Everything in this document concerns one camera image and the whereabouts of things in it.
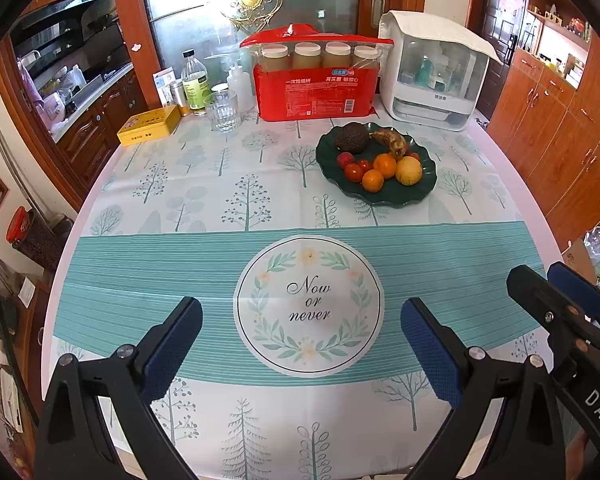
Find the circular wreath print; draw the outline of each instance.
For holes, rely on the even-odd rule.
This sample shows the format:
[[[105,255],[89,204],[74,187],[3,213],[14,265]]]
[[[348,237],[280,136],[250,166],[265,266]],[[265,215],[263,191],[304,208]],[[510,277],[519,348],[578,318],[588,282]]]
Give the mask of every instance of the circular wreath print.
[[[358,361],[384,317],[384,291],[362,254],[334,238],[298,235],[261,250],[234,292],[245,346],[280,373],[318,377]]]

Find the screw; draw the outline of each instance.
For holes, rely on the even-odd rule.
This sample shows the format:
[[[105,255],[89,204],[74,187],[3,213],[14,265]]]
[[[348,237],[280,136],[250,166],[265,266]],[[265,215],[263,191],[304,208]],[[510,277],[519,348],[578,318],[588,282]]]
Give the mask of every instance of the screw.
[[[581,352],[586,352],[589,350],[589,346],[582,339],[576,339],[576,347]]]
[[[536,354],[529,356],[529,362],[536,368],[542,368],[542,365],[544,364],[544,361],[542,361],[542,358]]]
[[[476,361],[482,361],[487,355],[482,348],[479,346],[472,346],[469,348],[469,356],[475,359]]]
[[[121,358],[129,357],[136,349],[133,345],[122,345],[116,350],[116,355]]]
[[[74,355],[73,354],[63,354],[58,359],[58,364],[60,366],[67,366],[73,360],[74,360]]]

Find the drinking glass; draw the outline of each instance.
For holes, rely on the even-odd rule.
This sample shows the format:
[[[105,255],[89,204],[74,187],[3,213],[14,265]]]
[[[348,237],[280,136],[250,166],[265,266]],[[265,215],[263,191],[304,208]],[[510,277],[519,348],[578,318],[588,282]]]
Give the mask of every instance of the drinking glass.
[[[230,132],[240,125],[238,94],[233,90],[212,92],[205,97],[206,116],[215,132]]]

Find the yellow tin box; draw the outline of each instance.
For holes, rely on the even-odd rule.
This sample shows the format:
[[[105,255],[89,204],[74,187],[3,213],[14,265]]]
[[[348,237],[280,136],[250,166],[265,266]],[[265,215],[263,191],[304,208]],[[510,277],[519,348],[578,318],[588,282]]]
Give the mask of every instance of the yellow tin box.
[[[180,112],[176,105],[149,110],[128,118],[118,132],[120,144],[130,146],[145,140],[170,136],[180,122]]]

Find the blue gripper pad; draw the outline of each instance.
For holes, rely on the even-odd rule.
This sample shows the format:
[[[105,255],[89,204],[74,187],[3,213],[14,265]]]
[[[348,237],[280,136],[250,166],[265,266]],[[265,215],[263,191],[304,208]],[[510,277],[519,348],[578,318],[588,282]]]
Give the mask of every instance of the blue gripper pad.
[[[587,316],[600,320],[600,291],[595,286],[562,262],[552,264],[546,277],[549,283],[579,306]]]
[[[429,320],[425,320],[422,312],[414,304],[415,302],[419,302],[421,308],[424,307],[430,316]],[[456,408],[462,397],[460,370],[436,334],[436,332],[440,332],[440,329],[446,327],[437,322],[419,298],[411,298],[403,303],[402,312],[400,313],[400,326],[436,397],[446,400],[452,408]]]
[[[195,298],[183,298],[161,325],[152,327],[138,349],[153,352],[137,363],[143,385],[141,397],[149,404],[163,398],[202,328],[202,306]]]

